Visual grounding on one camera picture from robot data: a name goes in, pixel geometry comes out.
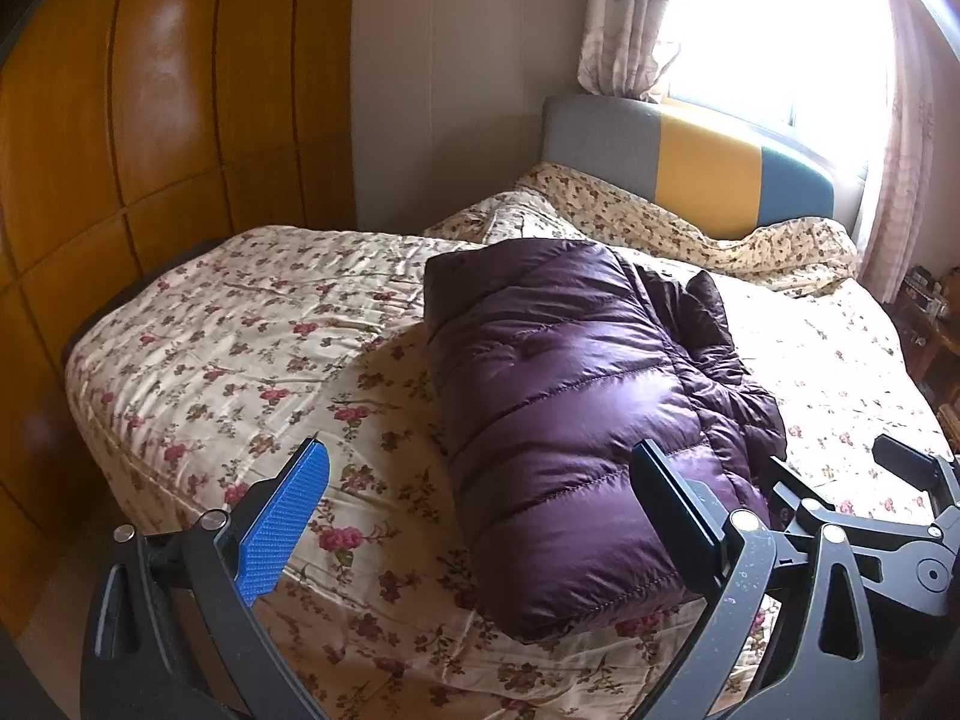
folded jacket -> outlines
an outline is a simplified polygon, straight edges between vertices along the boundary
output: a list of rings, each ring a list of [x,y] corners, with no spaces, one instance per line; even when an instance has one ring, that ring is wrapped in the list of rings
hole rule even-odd
[[[767,520],[752,480],[785,456],[784,423],[706,272],[683,287],[603,245],[517,239],[432,258],[424,290],[457,515],[506,634],[550,640],[690,597],[630,487],[642,439]]]

curtain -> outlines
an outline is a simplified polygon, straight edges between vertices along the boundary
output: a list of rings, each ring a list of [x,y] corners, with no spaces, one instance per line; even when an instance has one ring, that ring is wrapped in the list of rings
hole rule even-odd
[[[859,281],[881,303],[896,297],[911,264],[933,155],[933,79],[916,5],[917,0],[890,0],[890,129],[880,186],[869,191],[877,178],[871,166],[854,230],[863,256]]]
[[[658,43],[669,0],[589,0],[577,79],[594,95],[651,100],[679,47]]]

silver screw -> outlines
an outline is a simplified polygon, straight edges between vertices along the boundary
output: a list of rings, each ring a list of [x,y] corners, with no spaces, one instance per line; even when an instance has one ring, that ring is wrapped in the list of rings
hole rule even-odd
[[[200,518],[200,528],[205,531],[219,531],[227,524],[227,513],[222,509],[210,509]]]
[[[847,540],[847,532],[839,525],[824,525],[824,538],[834,544],[842,544]]]
[[[753,512],[748,512],[747,509],[737,509],[730,515],[730,522],[734,528],[744,533],[760,528],[760,519]]]
[[[115,528],[113,531],[113,540],[118,544],[122,544],[124,541],[129,541],[133,538],[133,535],[136,533],[136,528],[133,525],[121,525],[118,528]]]

floor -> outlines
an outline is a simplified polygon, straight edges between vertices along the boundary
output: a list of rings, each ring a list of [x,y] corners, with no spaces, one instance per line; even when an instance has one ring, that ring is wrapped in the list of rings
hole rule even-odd
[[[107,497],[61,558],[16,642],[27,665],[71,720],[80,720],[80,650],[86,612],[107,558],[110,535],[124,521]]]

upholstered headboard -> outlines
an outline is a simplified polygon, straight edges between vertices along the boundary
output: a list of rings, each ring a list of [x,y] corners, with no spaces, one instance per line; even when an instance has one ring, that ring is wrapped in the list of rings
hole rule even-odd
[[[833,180],[822,167],[749,130],[721,132],[669,106],[549,98],[541,156],[654,201],[714,238],[833,216]]]

